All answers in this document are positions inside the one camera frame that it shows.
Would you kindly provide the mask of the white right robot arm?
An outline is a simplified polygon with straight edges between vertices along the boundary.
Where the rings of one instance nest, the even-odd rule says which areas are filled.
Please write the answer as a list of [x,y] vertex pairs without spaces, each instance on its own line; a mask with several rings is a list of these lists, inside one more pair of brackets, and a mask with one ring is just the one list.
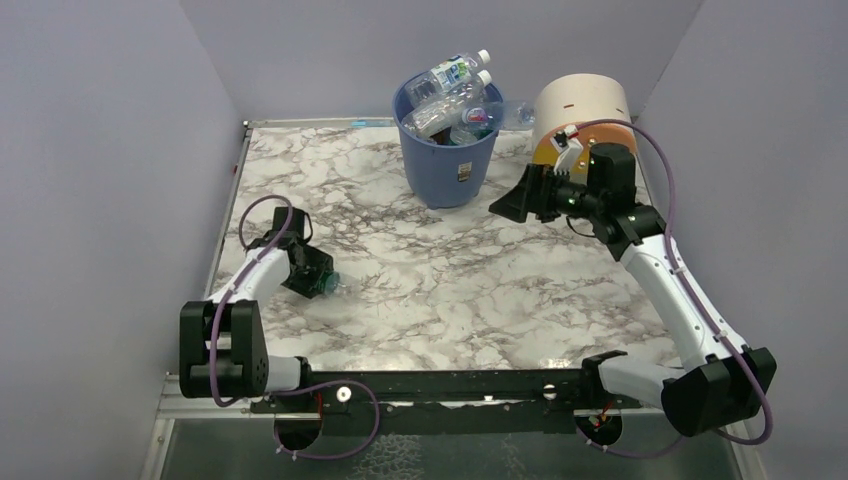
[[636,199],[636,167],[631,150],[616,143],[590,148],[583,184],[552,166],[531,163],[489,210],[516,223],[529,215],[542,223],[561,216],[589,221],[594,237],[637,281],[670,333],[678,368],[624,352],[584,360],[591,399],[621,395],[659,408],[685,437],[765,412],[775,358],[764,347],[750,347],[687,278],[662,215]]

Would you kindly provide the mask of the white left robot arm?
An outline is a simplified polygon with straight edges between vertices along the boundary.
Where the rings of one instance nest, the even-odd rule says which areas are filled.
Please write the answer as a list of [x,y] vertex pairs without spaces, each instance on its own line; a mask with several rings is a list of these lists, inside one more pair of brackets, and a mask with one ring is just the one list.
[[305,387],[309,365],[268,352],[261,310],[287,289],[304,298],[330,295],[339,275],[333,257],[312,246],[312,222],[299,208],[278,207],[270,231],[248,246],[244,263],[207,299],[179,316],[179,385],[186,398],[231,404]]

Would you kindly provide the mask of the blue plastic bin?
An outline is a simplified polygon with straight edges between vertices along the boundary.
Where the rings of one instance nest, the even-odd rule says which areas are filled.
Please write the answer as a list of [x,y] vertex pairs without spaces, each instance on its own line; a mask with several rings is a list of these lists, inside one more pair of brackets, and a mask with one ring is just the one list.
[[413,110],[401,82],[392,99],[393,119],[399,132],[402,161],[413,194],[431,210],[457,208],[471,202],[487,176],[495,141],[501,129],[466,145],[442,145],[423,140],[402,125]]

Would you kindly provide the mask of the bottle purple blue label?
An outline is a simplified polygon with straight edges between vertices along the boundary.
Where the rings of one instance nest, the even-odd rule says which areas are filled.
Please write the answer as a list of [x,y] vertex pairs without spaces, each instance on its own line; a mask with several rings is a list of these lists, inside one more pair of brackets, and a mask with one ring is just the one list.
[[460,124],[471,131],[527,131],[534,126],[535,112],[535,107],[527,101],[484,102],[467,108]]

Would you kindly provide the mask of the clear bottle dark green label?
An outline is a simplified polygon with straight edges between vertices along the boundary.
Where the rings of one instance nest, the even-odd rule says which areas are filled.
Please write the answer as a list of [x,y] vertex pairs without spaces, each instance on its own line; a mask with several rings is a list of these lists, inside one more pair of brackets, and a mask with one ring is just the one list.
[[318,282],[319,293],[323,296],[332,296],[347,288],[346,280],[338,271],[325,271]]

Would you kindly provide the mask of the clear bottle white green label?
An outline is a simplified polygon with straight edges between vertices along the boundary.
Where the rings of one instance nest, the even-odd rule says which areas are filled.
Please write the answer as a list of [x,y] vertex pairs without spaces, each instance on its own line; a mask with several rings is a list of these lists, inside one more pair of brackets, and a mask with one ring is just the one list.
[[466,146],[474,144],[488,135],[487,130],[474,130],[466,125],[452,126],[449,133],[449,144]]

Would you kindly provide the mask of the round pastel drawer cabinet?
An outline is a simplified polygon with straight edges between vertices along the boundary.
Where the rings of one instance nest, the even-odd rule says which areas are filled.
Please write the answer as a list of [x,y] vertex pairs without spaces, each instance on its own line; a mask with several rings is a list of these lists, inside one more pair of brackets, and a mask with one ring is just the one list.
[[[631,119],[623,86],[613,78],[591,73],[570,74],[550,82],[537,96],[534,107],[532,161],[543,165],[555,164],[559,151],[552,138],[566,126],[597,119]],[[588,127],[579,139],[581,156],[565,162],[570,179],[576,183],[586,182],[592,145],[618,143],[633,153],[637,151],[633,130],[617,124]]]

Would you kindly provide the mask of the clear bottle white cap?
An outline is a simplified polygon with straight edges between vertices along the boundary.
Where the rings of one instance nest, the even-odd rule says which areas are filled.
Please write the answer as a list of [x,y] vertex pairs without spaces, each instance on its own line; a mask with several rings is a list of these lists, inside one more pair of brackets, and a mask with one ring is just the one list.
[[490,72],[482,70],[471,80],[415,108],[401,120],[401,125],[419,138],[432,137],[456,123],[466,109],[481,103],[491,82]]

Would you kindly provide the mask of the black aluminium mounting rail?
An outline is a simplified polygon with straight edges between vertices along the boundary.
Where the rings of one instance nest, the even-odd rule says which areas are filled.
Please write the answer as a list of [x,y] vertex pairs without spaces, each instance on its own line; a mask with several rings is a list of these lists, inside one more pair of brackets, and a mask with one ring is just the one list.
[[589,369],[311,371],[293,392],[237,393],[219,407],[208,381],[169,375],[163,408],[182,418],[269,420],[272,437],[297,457],[318,456],[327,437],[356,437],[354,454],[377,436],[582,433],[612,445],[631,412],[661,410],[635,393],[604,390]]

